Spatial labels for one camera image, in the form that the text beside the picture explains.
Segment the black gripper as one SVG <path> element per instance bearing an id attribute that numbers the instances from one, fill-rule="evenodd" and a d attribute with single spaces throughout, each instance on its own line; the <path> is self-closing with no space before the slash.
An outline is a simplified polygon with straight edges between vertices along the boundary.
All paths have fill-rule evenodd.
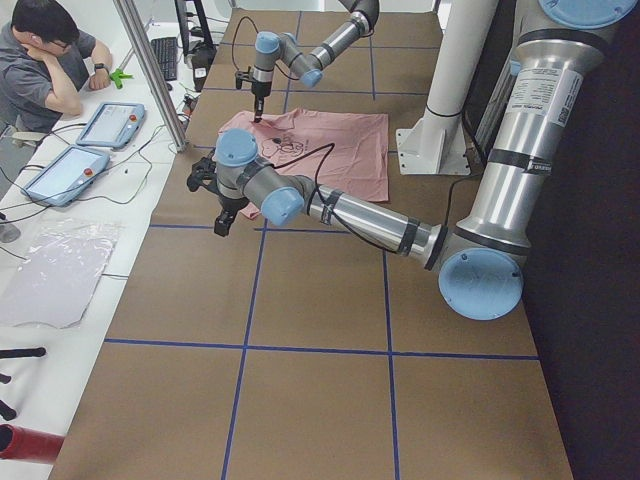
<path id="1" fill-rule="evenodd" d="M 264 113 L 265 98 L 271 95 L 272 82 L 271 81 L 259 81 L 257 79 L 251 80 L 251 92 L 254 94 L 254 123 L 262 121 Z"/>
<path id="2" fill-rule="evenodd" d="M 221 213 L 214 221 L 213 232 L 218 236 L 228 236 L 238 213 L 247 206 L 247 199 L 220 195 L 218 200 Z"/>

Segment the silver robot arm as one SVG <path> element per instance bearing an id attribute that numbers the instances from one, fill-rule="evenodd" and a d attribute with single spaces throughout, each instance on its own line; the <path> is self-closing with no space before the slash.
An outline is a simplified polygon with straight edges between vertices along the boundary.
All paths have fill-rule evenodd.
<path id="1" fill-rule="evenodd" d="M 236 88 L 244 82 L 254 95 L 254 122 L 260 123 L 266 98 L 271 94 L 273 75 L 279 62 L 294 79 L 308 88 L 315 87 L 324 71 L 352 44 L 374 32 L 379 18 L 378 1 L 341 1 L 349 11 L 349 19 L 310 53 L 303 53 L 289 33 L 259 31 L 255 40 L 255 61 L 246 71 L 237 71 Z"/>
<path id="2" fill-rule="evenodd" d="M 236 72 L 236 88 L 251 84 L 254 121 L 262 119 L 278 62 L 306 87 L 356 40 L 374 33 L 379 1 L 339 1 L 350 17 L 313 51 L 298 48 L 290 33 L 261 31 L 256 57 Z M 398 130 L 400 156 L 411 174 L 435 174 L 453 140 L 498 1 L 452 1 L 424 115 L 413 129 Z M 219 134 L 214 173 L 206 188 L 218 196 L 214 233 L 229 234 L 236 215 L 257 207 L 275 226 L 300 213 L 342 228 L 383 251 L 420 260 L 437 270 L 446 303 L 467 318 L 494 320 L 519 303 L 521 267 L 531 249 L 526 228 L 584 77 L 605 58 L 617 24 L 639 1 L 516 1 L 512 48 L 505 66 L 515 77 L 506 110 L 470 214 L 450 230 L 431 226 L 349 196 L 314 178 L 281 175 L 260 155 L 244 129 Z"/>

